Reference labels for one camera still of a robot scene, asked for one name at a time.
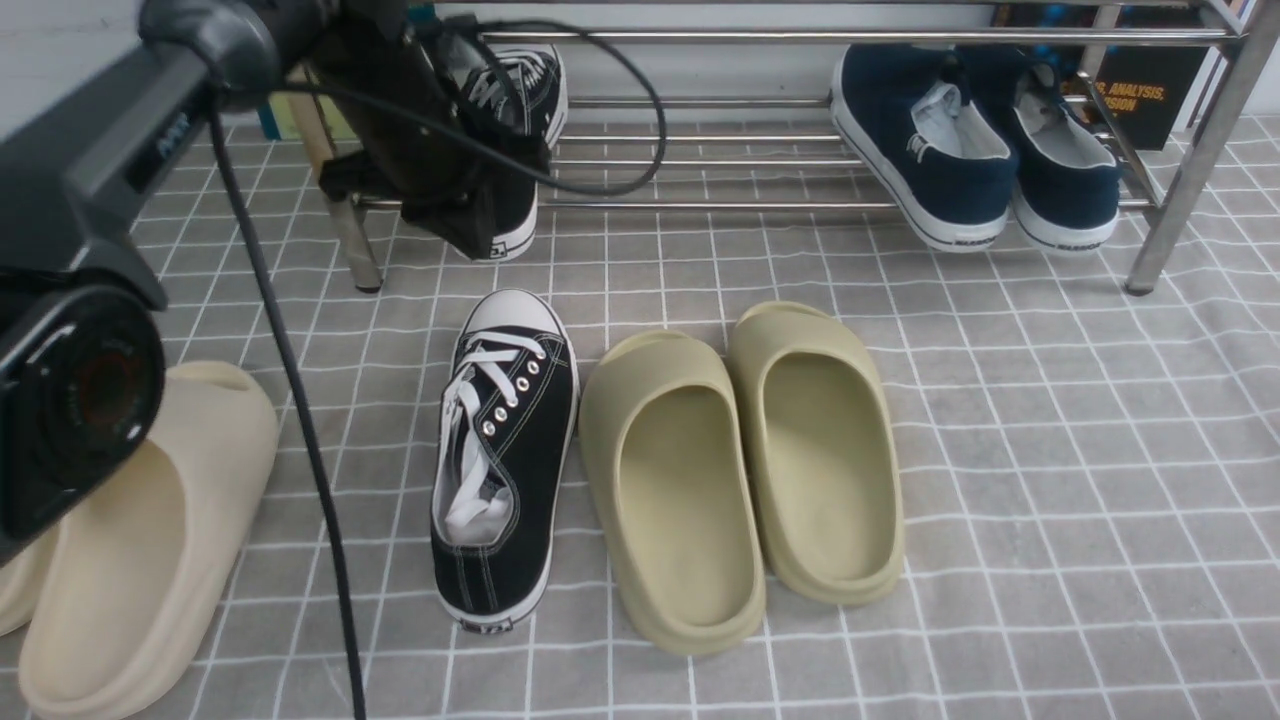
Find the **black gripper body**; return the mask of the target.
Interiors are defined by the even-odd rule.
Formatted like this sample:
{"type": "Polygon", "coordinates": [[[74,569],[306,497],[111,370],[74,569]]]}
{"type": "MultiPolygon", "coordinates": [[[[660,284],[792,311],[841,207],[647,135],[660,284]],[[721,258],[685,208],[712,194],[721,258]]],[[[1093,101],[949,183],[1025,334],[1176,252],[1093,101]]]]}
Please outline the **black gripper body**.
{"type": "Polygon", "coordinates": [[[332,200],[372,191],[401,217],[475,261],[530,247],[538,186],[420,124],[429,118],[479,143],[530,160],[550,154],[550,47],[476,51],[440,27],[421,28],[403,1],[347,1],[317,46],[317,78],[361,149],[320,174],[332,200]]]}

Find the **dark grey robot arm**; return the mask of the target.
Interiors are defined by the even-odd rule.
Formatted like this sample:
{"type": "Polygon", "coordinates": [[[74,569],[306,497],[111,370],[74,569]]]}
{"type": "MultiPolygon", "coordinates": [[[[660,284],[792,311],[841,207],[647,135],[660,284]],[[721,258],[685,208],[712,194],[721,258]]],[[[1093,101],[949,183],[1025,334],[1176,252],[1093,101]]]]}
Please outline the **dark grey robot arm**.
{"type": "Polygon", "coordinates": [[[375,178],[413,208],[549,164],[540,132],[448,87],[466,22],[402,1],[146,1],[140,45],[3,142],[3,560],[27,550],[146,439],[165,387],[168,306],[131,238],[197,135],[311,65],[375,178]]]}

